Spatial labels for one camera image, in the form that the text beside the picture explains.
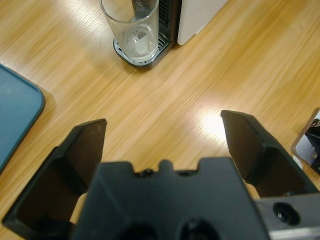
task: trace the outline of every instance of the blue tray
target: blue tray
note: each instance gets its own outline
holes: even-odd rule
[[[0,64],[0,172],[44,105],[39,88]]]

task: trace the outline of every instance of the drip tray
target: drip tray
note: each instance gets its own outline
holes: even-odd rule
[[[129,64],[133,65],[134,67],[141,67],[141,68],[151,68],[155,61],[155,59],[166,49],[167,46],[169,46],[170,43],[162,36],[159,35],[159,39],[158,39],[158,51],[156,52],[156,54],[150,58],[147,61],[133,61],[131,59],[129,59],[125,53],[122,51],[122,49],[120,48],[118,42],[116,39],[113,40],[113,47],[115,52],[121,57],[123,58],[126,62],[128,62]]]

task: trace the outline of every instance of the wood grain surface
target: wood grain surface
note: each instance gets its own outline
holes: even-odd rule
[[[82,122],[107,119],[104,162],[194,169],[201,157],[229,155],[222,109],[254,115],[290,152],[320,106],[319,0],[230,0],[149,71],[123,62],[112,40],[98,0],[0,1],[0,63],[46,101],[0,175],[1,219]],[[0,239],[19,237],[1,227]]]

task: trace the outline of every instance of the empty glass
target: empty glass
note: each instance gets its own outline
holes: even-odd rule
[[[157,53],[159,0],[100,0],[100,6],[129,59],[143,62]]]

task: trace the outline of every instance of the metal base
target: metal base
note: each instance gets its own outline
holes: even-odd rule
[[[164,37],[159,35],[158,39],[158,50],[156,54],[147,61],[133,61],[129,59],[126,54],[120,48],[116,39],[113,40],[113,48],[119,57],[124,59],[131,66],[138,69],[151,69],[153,68],[167,53],[168,51],[176,44],[175,41],[168,42]]]

